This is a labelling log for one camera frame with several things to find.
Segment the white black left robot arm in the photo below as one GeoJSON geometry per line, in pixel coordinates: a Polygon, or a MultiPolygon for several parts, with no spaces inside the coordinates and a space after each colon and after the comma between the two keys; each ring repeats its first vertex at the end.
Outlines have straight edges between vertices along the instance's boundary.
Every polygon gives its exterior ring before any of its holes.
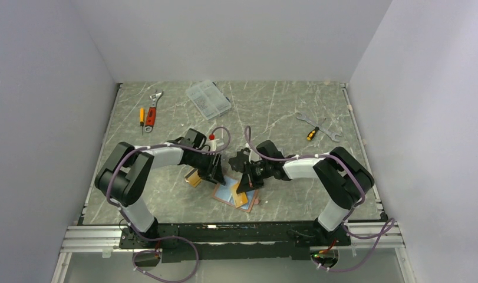
{"type": "Polygon", "coordinates": [[[123,141],[97,173],[94,186],[120,211],[142,247],[153,246],[159,237],[157,218],[141,197],[152,169],[186,165],[196,169],[202,180],[225,185],[221,155],[217,150],[205,151],[206,140],[203,133],[188,129],[185,136],[154,146],[123,141]]]}

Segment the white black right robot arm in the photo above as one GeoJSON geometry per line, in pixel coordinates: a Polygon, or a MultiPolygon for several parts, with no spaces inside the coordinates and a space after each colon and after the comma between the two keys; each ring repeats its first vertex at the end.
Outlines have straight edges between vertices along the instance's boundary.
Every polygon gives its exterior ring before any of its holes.
{"type": "Polygon", "coordinates": [[[242,174],[238,193],[259,189],[270,177],[283,181],[319,180],[330,197],[313,230],[321,245],[335,239],[336,229],[365,201],[367,192],[375,185],[372,174],[343,147],[323,154],[285,157],[267,140],[255,149],[241,149],[228,163],[242,174]]]}

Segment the tan leather card holder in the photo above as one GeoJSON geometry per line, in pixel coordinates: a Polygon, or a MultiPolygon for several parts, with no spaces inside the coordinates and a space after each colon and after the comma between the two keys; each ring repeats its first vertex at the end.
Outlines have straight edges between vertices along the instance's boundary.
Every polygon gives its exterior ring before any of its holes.
{"type": "Polygon", "coordinates": [[[218,184],[215,186],[212,198],[246,213],[249,213],[255,205],[259,204],[258,190],[238,193],[238,180],[225,176],[225,182],[225,185],[218,184]]]}

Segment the gold VIP card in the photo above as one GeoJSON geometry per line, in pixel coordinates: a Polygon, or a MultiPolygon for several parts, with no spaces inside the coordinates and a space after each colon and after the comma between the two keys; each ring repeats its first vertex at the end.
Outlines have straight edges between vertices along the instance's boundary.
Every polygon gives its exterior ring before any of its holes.
{"type": "Polygon", "coordinates": [[[248,197],[247,197],[246,193],[244,193],[244,192],[238,193],[237,192],[238,188],[239,188],[239,183],[234,184],[230,188],[230,194],[232,196],[232,200],[233,200],[235,208],[239,208],[239,207],[248,203],[248,197]]]}

